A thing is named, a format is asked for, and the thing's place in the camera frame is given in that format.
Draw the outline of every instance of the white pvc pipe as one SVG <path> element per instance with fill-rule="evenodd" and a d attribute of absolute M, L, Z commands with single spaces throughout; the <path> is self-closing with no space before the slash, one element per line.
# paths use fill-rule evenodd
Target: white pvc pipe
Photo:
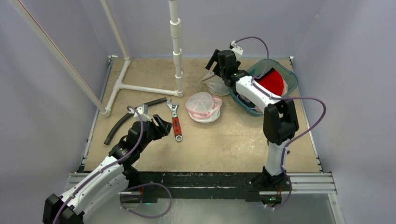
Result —
<path fill-rule="evenodd" d="M 177 16 L 177 1 L 169 0 L 170 12 L 170 35 L 173 41 L 173 63 L 176 71 L 176 95 L 181 97 L 183 95 L 183 73 L 181 68 L 182 49 L 180 48 L 180 19 Z"/>
<path fill-rule="evenodd" d="M 149 88 L 149 87 L 136 86 L 136 85 L 126 85 L 126 84 L 121 84 L 120 88 L 126 89 L 126 90 L 137 90 L 137 91 L 143 91 L 143 92 L 160 93 L 160 94 L 171 95 L 171 96 L 175 96 L 175 97 L 179 96 L 175 90 L 162 90 L 162 89 Z"/>
<path fill-rule="evenodd" d="M 124 66 L 122 67 L 122 70 L 120 72 L 120 76 L 118 76 L 117 80 L 115 81 L 112 94 L 110 95 L 109 101 L 107 102 L 107 106 L 106 106 L 107 113 L 103 113 L 105 117 L 110 116 L 110 112 L 111 112 L 115 97 L 117 96 L 117 92 L 120 90 L 120 86 L 122 85 L 122 80 L 124 79 L 125 73 L 127 72 L 127 69 L 130 64 L 131 64 L 131 60 L 125 59 Z"/>
<path fill-rule="evenodd" d="M 124 42 L 122 41 L 121 35 L 120 35 L 119 31 L 118 31 L 117 25 L 115 24 L 113 15 L 112 15 L 112 13 L 110 11 L 110 8 L 109 8 L 109 5 L 107 4 L 106 0 L 100 0 L 100 2 L 102 3 L 103 9 L 105 10 L 107 19 L 109 20 L 110 26 L 113 29 L 113 33 L 115 35 L 115 38 L 117 39 L 118 45 L 121 48 L 122 54 L 124 55 L 125 59 L 128 59 L 129 56 L 128 56 L 127 50 L 125 48 Z"/>
<path fill-rule="evenodd" d="M 176 2 L 176 0 L 169 0 L 169 11 L 170 11 L 170 20 L 172 22 L 177 22 L 178 16 L 177 16 L 177 2 Z"/>
<path fill-rule="evenodd" d="M 81 78 L 76 69 L 67 60 L 61 50 L 52 41 L 50 36 L 44 31 L 44 29 L 38 24 L 38 22 L 29 13 L 24 4 L 18 0 L 8 0 L 8 2 L 15 8 L 19 15 L 25 20 L 25 22 L 32 28 L 36 35 L 41 39 L 45 46 L 51 51 L 55 58 L 60 62 L 61 65 L 66 69 L 69 75 L 76 81 L 76 83 L 83 89 L 84 93 L 89 99 L 97 106 L 101 113 L 106 113 L 105 107 L 102 105 L 100 100 L 95 96 L 92 90 Z"/>

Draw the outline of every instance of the cable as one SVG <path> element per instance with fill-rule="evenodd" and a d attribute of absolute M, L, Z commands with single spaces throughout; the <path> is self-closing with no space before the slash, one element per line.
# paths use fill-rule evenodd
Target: cable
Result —
<path fill-rule="evenodd" d="M 283 164 L 284 154 L 285 154 L 285 152 L 287 151 L 288 146 L 289 146 L 292 142 L 294 142 L 294 141 L 296 141 L 297 139 L 301 138 L 303 135 L 307 134 L 307 133 L 310 132 L 313 128 L 315 128 L 315 127 L 319 124 L 319 122 L 321 122 L 321 120 L 323 119 L 323 117 L 325 116 L 327 107 L 326 107 L 326 104 L 325 104 L 322 100 L 320 100 L 320 99 L 318 99 L 318 98 L 314 98 L 314 97 L 286 97 L 286 98 L 283 98 L 283 97 L 273 97 L 271 94 L 268 94 L 266 91 L 262 90 L 262 89 L 257 85 L 257 82 L 256 82 L 255 80 L 256 80 L 256 79 L 262 78 L 262 77 L 264 76 L 264 74 L 265 74 L 266 69 L 267 69 L 268 61 L 269 61 L 269 51 L 268 51 L 268 47 L 267 47 L 266 43 L 265 43 L 261 38 L 256 37 L 256 36 L 244 37 L 244 38 L 242 38 L 242 39 L 239 39 L 239 40 L 235 41 L 235 43 L 237 43 L 237 42 L 239 42 L 239 41 L 246 40 L 246 39 L 257 39 L 257 40 L 259 40 L 261 43 L 264 44 L 265 49 L 266 49 L 266 51 L 267 51 L 267 63 L 266 63 L 266 65 L 265 65 L 264 70 L 262 71 L 262 74 L 261 74 L 259 77 L 252 77 L 252 85 L 253 85 L 256 89 L 258 89 L 261 93 L 263 93 L 264 95 L 266 95 L 266 96 L 269 97 L 270 99 L 278 99 L 278 100 L 287 100 L 287 99 L 301 99 L 301 100 L 302 100 L 302 99 L 310 99 L 310 100 L 318 101 L 318 102 L 323 106 L 323 112 L 322 112 L 322 114 L 320 115 L 319 119 L 318 119 L 311 127 L 309 127 L 307 130 L 305 130 L 304 132 L 302 132 L 301 134 L 299 134 L 297 137 L 291 139 L 288 143 L 286 143 L 286 145 L 284 146 L 284 148 L 283 148 L 283 150 L 282 150 L 282 156 L 281 156 L 281 170 L 282 170 L 282 172 L 284 173 L 284 175 L 286 176 L 287 181 L 289 182 L 290 188 L 289 188 L 289 193 L 288 193 L 288 195 L 286 196 L 284 202 L 281 203 L 279 206 L 276 206 L 275 208 L 272 208 L 273 210 L 275 210 L 275 209 L 279 209 L 279 208 L 283 207 L 283 206 L 286 204 L 286 202 L 287 202 L 287 201 L 289 200 L 289 198 L 290 198 L 291 191 L 293 190 L 292 185 L 291 185 L 291 181 L 290 181 L 290 176 L 286 174 L 286 170 L 284 169 L 284 164 Z"/>
<path fill-rule="evenodd" d="M 132 188 L 125 189 L 125 191 L 131 191 L 131 190 L 134 190 L 134 189 L 136 189 L 136 188 L 145 187 L 145 186 L 150 186 L 150 185 L 156 185 L 156 186 L 160 186 L 160 187 L 164 188 L 165 191 L 166 191 L 166 192 L 168 193 L 168 195 L 169 195 L 169 199 L 170 199 L 169 205 L 168 205 L 167 209 L 166 209 L 162 214 L 159 214 L 159 215 L 156 215 L 156 216 L 146 216 L 146 215 L 140 214 L 140 213 L 138 213 L 138 212 L 136 212 L 136 211 L 130 210 L 129 208 L 125 207 L 125 206 L 122 204 L 122 201 L 121 201 L 121 199 L 120 199 L 121 207 L 122 207 L 123 209 L 125 209 L 126 211 L 129 211 L 130 213 L 133 213 L 133 214 L 135 214 L 135 215 L 137 215 L 137 216 L 140 216 L 140 217 L 143 217 L 143 218 L 159 218 L 159 217 L 164 216 L 166 213 L 168 213 L 168 211 L 169 211 L 170 208 L 172 207 L 172 194 L 170 193 L 169 189 L 166 188 L 165 186 L 163 186 L 162 184 L 160 184 L 160 183 L 145 183 L 145 184 L 141 184 L 141 185 L 134 186 L 134 187 L 132 187 Z"/>
<path fill-rule="evenodd" d="M 265 50 L 267 51 L 267 62 L 265 63 L 264 70 L 262 71 L 261 75 L 260 75 L 259 77 L 257 77 L 257 79 L 261 79 L 261 78 L 265 75 L 265 72 L 267 71 L 267 67 L 268 67 L 268 61 L 269 61 L 268 46 L 267 46 L 267 44 L 266 44 L 261 38 L 259 38 L 259 37 L 257 37 L 257 36 L 247 36 L 247 37 L 244 37 L 244 38 L 241 38 L 241 39 L 235 41 L 235 43 L 238 43 L 239 41 L 243 41 L 243 40 L 247 40 L 247 39 L 256 39 L 256 40 L 259 40 L 261 43 L 264 44 Z"/>
<path fill-rule="evenodd" d="M 140 144 L 141 138 L 143 137 L 143 118 L 141 117 L 141 115 L 139 114 L 139 112 L 132 106 L 128 106 L 128 108 L 132 108 L 134 110 L 134 112 L 137 114 L 137 116 L 139 117 L 139 122 L 140 122 L 140 134 L 139 134 L 139 138 L 135 144 L 135 146 L 127 153 L 125 154 L 125 156 L 122 156 L 121 158 L 119 158 L 118 160 L 110 163 L 109 165 L 103 167 L 101 170 L 104 171 L 108 168 L 110 168 L 111 166 L 113 166 L 114 164 L 117 164 L 121 161 L 123 161 L 124 159 L 126 159 Z M 62 204 L 62 206 L 60 207 L 60 209 L 57 212 L 57 215 L 54 218 L 54 221 L 52 222 L 52 224 L 57 224 L 57 221 L 59 219 L 60 214 L 62 213 L 62 211 L 64 210 L 64 208 L 66 207 L 66 205 L 71 201 L 71 199 L 86 185 L 88 184 L 93 178 L 95 178 L 97 175 L 101 174 L 100 171 L 94 173 L 92 176 L 90 176 L 89 178 L 87 178 L 67 199 L 66 201 Z"/>

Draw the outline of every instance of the wooden work surface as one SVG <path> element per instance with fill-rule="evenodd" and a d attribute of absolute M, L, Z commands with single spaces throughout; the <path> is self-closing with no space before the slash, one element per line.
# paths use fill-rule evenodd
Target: wooden work surface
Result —
<path fill-rule="evenodd" d="M 140 171 L 188 171 L 188 172 L 261 172 L 267 160 L 267 140 L 262 132 L 263 117 L 252 117 L 244 112 L 231 99 L 223 99 L 221 115 L 210 124 L 193 121 L 187 113 L 185 102 L 197 93 L 209 92 L 201 82 L 207 73 L 204 69 L 207 59 L 183 59 L 184 71 L 183 90 L 181 98 L 172 97 L 172 102 L 179 103 L 177 111 L 183 141 L 175 140 L 173 130 L 169 136 L 151 142 L 135 167 Z M 241 69 L 248 69 L 258 60 L 242 60 Z M 278 60 L 284 67 L 291 70 L 288 60 Z M 110 97 L 115 80 L 123 66 L 123 59 L 114 62 L 105 95 L 104 105 Z M 172 59 L 133 59 L 124 78 L 125 84 L 174 90 L 175 72 Z M 298 96 L 294 90 L 291 96 Z M 110 117 L 99 114 L 93 131 L 85 170 L 93 170 L 113 145 L 126 135 L 128 129 L 136 121 L 130 119 L 117 132 L 109 146 L 103 144 L 114 124 L 126 114 L 127 106 L 162 98 L 164 95 L 141 91 L 121 90 L 118 93 Z M 295 100 L 300 129 L 297 134 L 307 129 L 306 120 L 300 100 Z M 149 108 L 149 115 L 159 114 L 161 118 L 171 122 L 171 112 L 166 103 Z M 307 134 L 290 145 L 291 153 L 287 156 L 288 172 L 318 172 L 310 136 Z"/>

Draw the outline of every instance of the teal plastic bin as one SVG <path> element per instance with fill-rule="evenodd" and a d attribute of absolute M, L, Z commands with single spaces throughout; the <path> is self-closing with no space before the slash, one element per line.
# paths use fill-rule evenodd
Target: teal plastic bin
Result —
<path fill-rule="evenodd" d="M 262 71 L 265 68 L 266 62 L 267 62 L 267 60 L 263 59 L 263 60 L 257 62 L 255 65 L 253 65 L 251 68 L 249 68 L 246 71 L 251 76 L 260 76 L 262 74 Z M 279 62 L 269 59 L 268 67 L 265 72 L 268 72 L 271 68 L 274 68 L 275 70 L 277 70 L 279 72 L 279 74 L 281 74 L 281 76 L 285 80 L 285 82 L 287 83 L 288 89 L 287 89 L 287 93 L 284 95 L 284 97 L 290 95 L 290 93 L 298 85 L 297 76 L 293 72 L 289 71 L 287 68 L 283 67 Z M 253 110 L 253 109 L 249 108 L 248 106 L 246 106 L 243 102 L 241 102 L 238 99 L 238 97 L 234 94 L 234 91 L 232 91 L 231 89 L 230 89 L 230 95 L 233 98 L 233 100 L 236 102 L 236 104 L 238 104 L 248 114 L 255 116 L 255 117 L 259 117 L 259 116 L 263 115 L 263 113 Z"/>

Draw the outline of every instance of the vertical white pipe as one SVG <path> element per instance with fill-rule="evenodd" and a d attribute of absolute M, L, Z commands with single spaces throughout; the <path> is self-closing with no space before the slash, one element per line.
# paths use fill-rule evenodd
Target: vertical white pipe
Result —
<path fill-rule="evenodd" d="M 178 22 L 176 0 L 169 0 L 169 11 L 170 11 L 170 20 L 172 22 Z"/>
<path fill-rule="evenodd" d="M 66 69 L 66 71 L 70 74 L 70 76 L 77 82 L 77 84 L 83 89 L 84 93 L 89 97 L 89 99 L 97 106 L 101 113 L 106 113 L 105 107 L 102 105 L 100 100 L 95 96 L 92 90 L 88 87 L 88 85 L 81 78 L 76 69 L 72 66 L 72 64 L 67 60 L 64 54 L 60 51 L 60 49 L 56 46 L 56 44 L 52 41 L 50 36 L 44 31 L 42 27 L 36 22 L 33 16 L 29 13 L 27 8 L 23 5 L 22 2 L 18 0 L 8 0 L 8 2 L 16 9 L 19 15 L 25 20 L 25 22 L 32 28 L 32 30 L 36 33 L 36 35 L 41 39 L 41 41 L 45 44 L 45 46 L 51 51 L 51 53 L 55 56 L 56 59 L 60 62 L 61 65 Z"/>
<path fill-rule="evenodd" d="M 117 25 L 115 24 L 113 15 L 111 14 L 111 11 L 110 11 L 110 8 L 109 8 L 109 5 L 107 4 L 106 0 L 100 0 L 100 2 L 102 3 L 103 9 L 105 10 L 107 19 L 109 20 L 110 26 L 113 29 L 113 33 L 115 35 L 115 38 L 117 39 L 118 45 L 121 48 L 122 54 L 124 55 L 125 59 L 128 59 L 129 56 L 128 56 L 127 50 L 125 49 L 124 42 L 122 41 L 121 35 L 118 32 Z"/>
<path fill-rule="evenodd" d="M 172 38 L 172 41 L 173 41 L 173 52 L 175 54 L 180 53 L 179 39 L 178 38 Z"/>
<path fill-rule="evenodd" d="M 181 68 L 181 58 L 182 58 L 182 50 L 180 48 L 180 19 L 177 16 L 177 1 L 169 0 L 169 11 L 170 11 L 170 35 L 172 36 L 173 41 L 173 63 L 175 64 L 176 71 L 176 85 L 177 90 L 176 93 L 178 96 L 183 95 L 183 72 Z"/>

